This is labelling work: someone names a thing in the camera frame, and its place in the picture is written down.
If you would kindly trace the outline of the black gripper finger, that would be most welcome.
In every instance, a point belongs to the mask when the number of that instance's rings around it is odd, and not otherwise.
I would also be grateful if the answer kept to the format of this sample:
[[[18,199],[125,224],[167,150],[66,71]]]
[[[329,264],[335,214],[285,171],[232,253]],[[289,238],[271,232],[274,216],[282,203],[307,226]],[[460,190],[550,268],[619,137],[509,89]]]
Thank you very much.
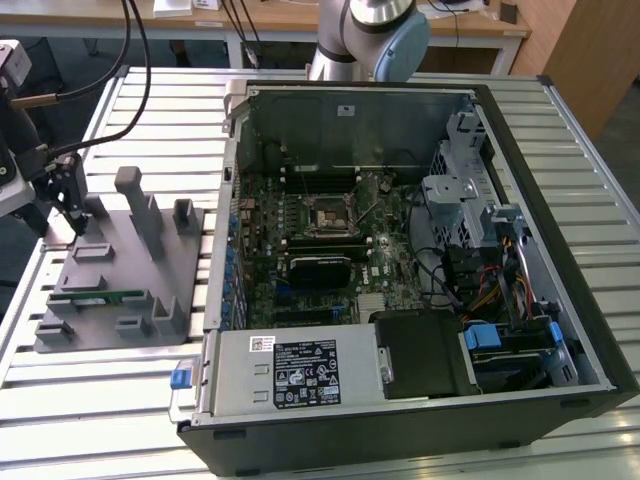
[[[80,223],[84,215],[87,183],[83,159],[77,152],[69,155],[69,215],[74,223]]]
[[[59,157],[53,163],[54,169],[50,176],[49,197],[54,207],[68,223],[73,223],[74,211],[74,181],[75,157],[66,155]]]

